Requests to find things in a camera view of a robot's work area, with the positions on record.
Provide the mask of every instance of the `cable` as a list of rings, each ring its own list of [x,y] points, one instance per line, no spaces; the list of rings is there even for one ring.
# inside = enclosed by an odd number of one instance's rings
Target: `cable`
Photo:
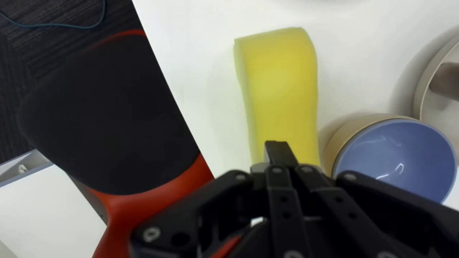
[[[71,25],[71,24],[64,24],[64,23],[42,23],[42,24],[32,24],[32,25],[27,25],[27,24],[22,24],[13,21],[10,19],[6,14],[2,13],[0,11],[0,16],[3,16],[6,20],[9,22],[13,23],[16,26],[23,27],[23,28],[41,28],[41,27],[66,27],[66,28],[77,28],[77,29],[91,29],[97,27],[103,20],[105,16],[105,5],[106,5],[106,0],[102,0],[102,13],[101,13],[101,18],[99,19],[98,22],[94,23],[93,25],[90,26],[77,26],[77,25]]]

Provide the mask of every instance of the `carpet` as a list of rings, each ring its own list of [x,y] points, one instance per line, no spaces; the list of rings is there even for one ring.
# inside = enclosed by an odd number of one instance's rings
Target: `carpet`
[[[101,0],[4,0],[0,10],[24,23],[88,26],[101,14]],[[33,149],[20,135],[16,111],[25,95],[67,58],[129,29],[142,29],[131,0],[107,0],[96,28],[21,28],[0,17],[0,163]]]

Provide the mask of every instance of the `black foam pad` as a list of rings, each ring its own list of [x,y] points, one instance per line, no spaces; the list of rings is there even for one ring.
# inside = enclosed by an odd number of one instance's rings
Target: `black foam pad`
[[[54,164],[109,194],[167,183],[199,155],[142,35],[115,37],[69,60],[26,97],[17,120]]]

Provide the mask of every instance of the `yellow sponge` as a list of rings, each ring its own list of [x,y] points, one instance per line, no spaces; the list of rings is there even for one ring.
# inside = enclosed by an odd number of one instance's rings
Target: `yellow sponge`
[[[252,162],[264,142],[287,141],[301,163],[320,165],[317,143],[317,61],[302,28],[235,39],[234,58],[249,127]]]

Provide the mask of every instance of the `screw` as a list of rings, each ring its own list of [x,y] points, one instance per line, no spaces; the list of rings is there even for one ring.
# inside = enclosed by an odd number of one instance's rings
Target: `screw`
[[[296,250],[289,250],[284,253],[284,258],[304,258],[304,256]]]
[[[301,167],[301,171],[306,172],[306,173],[310,173],[310,172],[312,172],[313,170],[312,170],[312,168],[310,168],[310,167],[303,166],[303,167]]]
[[[247,177],[244,174],[237,174],[236,175],[236,180],[239,180],[239,181],[244,181],[246,178]]]
[[[355,175],[353,175],[353,174],[345,174],[345,175],[344,175],[344,178],[347,179],[347,180],[349,180],[349,181],[355,181],[355,180],[357,180],[357,177],[356,177]]]
[[[381,251],[376,255],[376,258],[398,258],[397,255],[388,252],[388,251]]]
[[[271,171],[273,171],[274,173],[280,173],[280,172],[282,172],[282,169],[281,168],[272,168]]]
[[[150,243],[159,238],[161,230],[157,227],[149,227],[143,233],[144,241]]]

